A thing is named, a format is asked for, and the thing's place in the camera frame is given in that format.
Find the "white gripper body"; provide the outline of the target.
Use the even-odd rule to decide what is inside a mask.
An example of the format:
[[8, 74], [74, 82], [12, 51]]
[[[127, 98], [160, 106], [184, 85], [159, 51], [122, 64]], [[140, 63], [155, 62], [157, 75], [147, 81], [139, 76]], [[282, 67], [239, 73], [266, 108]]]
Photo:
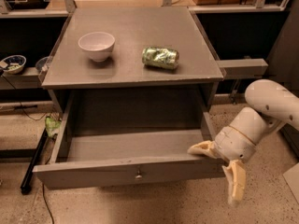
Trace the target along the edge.
[[255, 153], [257, 136], [251, 130], [226, 126], [216, 135], [214, 142], [222, 158], [247, 162]]

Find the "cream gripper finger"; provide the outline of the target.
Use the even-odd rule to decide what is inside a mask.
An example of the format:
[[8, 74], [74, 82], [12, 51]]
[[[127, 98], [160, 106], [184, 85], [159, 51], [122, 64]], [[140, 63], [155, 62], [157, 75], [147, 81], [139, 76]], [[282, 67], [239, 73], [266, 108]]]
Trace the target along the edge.
[[238, 206], [243, 200], [246, 187], [246, 170], [240, 160], [232, 160], [222, 167], [228, 181], [228, 204]]
[[212, 159], [217, 159], [220, 156], [213, 141], [203, 141], [195, 144], [187, 152], [192, 155], [205, 155]]

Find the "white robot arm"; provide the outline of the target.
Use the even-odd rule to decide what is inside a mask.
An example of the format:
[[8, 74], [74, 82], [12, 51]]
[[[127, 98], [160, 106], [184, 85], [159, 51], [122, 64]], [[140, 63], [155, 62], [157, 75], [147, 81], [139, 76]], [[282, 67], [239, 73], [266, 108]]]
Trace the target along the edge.
[[237, 206], [246, 187], [245, 163], [255, 153], [255, 147], [270, 133], [289, 124], [299, 130], [299, 98], [284, 86], [268, 79], [248, 85], [247, 106], [215, 138], [188, 149], [192, 155], [205, 155], [227, 162], [222, 167], [228, 181], [228, 204]]

